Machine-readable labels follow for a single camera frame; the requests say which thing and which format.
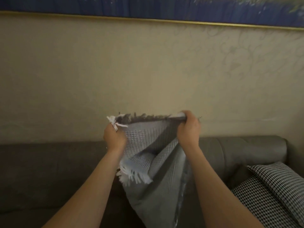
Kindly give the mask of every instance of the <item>forearm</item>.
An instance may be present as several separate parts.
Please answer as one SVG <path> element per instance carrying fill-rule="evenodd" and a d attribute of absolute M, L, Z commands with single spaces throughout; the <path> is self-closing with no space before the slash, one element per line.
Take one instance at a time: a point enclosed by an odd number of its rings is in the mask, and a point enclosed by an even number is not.
<path fill-rule="evenodd" d="M 208 228 L 263 227 L 226 187 L 198 146 L 188 146 L 184 150 L 192 166 L 200 205 Z"/>
<path fill-rule="evenodd" d="M 43 228 L 97 228 L 101 222 L 122 152 L 109 150 L 95 170 Z"/>

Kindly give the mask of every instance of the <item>blue painting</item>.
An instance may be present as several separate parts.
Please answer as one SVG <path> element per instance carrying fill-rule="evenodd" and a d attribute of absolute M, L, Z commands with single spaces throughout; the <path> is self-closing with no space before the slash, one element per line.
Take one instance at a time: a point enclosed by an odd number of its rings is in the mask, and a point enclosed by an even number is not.
<path fill-rule="evenodd" d="M 0 11 L 304 27 L 304 0 L 0 0 Z"/>

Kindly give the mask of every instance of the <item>hand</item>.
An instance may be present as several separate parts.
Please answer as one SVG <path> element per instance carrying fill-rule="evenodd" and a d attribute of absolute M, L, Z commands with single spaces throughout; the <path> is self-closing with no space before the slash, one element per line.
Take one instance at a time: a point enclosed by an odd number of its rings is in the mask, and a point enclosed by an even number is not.
<path fill-rule="evenodd" d="M 201 124 L 190 110 L 183 112 L 187 116 L 187 121 L 178 126 L 177 139 L 184 150 L 197 148 L 199 146 Z"/>
<path fill-rule="evenodd" d="M 113 150 L 123 153 L 127 144 L 127 137 L 124 131 L 122 131 L 120 128 L 115 131 L 111 123 L 109 123 L 105 128 L 103 139 L 107 143 L 108 151 Z"/>

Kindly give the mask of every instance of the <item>person's right arm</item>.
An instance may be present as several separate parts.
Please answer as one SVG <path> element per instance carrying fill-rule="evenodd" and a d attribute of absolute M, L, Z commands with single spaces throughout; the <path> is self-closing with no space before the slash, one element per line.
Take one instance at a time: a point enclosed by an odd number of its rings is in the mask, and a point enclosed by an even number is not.
<path fill-rule="evenodd" d="M 260 221 L 234 196 L 210 166 L 199 148 L 200 123 L 191 111 L 184 111 L 177 138 L 191 164 L 207 228 L 262 228 Z"/>

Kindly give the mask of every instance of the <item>person's left arm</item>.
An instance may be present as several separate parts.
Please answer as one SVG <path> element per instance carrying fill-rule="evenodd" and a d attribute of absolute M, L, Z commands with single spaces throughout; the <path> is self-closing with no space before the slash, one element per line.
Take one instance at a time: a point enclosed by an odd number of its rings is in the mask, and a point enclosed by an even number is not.
<path fill-rule="evenodd" d="M 123 131 L 105 128 L 108 152 L 70 200 L 43 228 L 97 228 L 108 201 L 112 182 L 122 158 L 127 138 Z"/>

